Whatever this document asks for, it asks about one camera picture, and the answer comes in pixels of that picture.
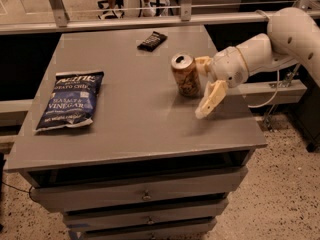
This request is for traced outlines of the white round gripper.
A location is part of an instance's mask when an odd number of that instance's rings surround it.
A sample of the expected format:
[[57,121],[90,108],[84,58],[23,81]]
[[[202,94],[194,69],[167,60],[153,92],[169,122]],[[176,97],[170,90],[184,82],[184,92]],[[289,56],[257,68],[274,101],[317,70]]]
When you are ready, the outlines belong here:
[[208,82],[195,115],[197,119],[207,117],[226,97],[229,88],[237,87],[249,77],[245,60],[238,48],[229,46],[216,53],[213,58],[201,56],[195,58],[199,74],[208,76],[210,73],[215,81]]

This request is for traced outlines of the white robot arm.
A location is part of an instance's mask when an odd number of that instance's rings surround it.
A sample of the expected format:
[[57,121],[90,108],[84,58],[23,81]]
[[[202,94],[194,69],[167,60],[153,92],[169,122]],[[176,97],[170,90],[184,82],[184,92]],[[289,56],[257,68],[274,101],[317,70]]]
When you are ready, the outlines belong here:
[[288,7],[269,17],[267,32],[229,46],[214,56],[196,59],[197,70],[210,76],[195,115],[207,117],[230,88],[261,72],[274,72],[301,64],[320,85],[320,29],[303,10]]

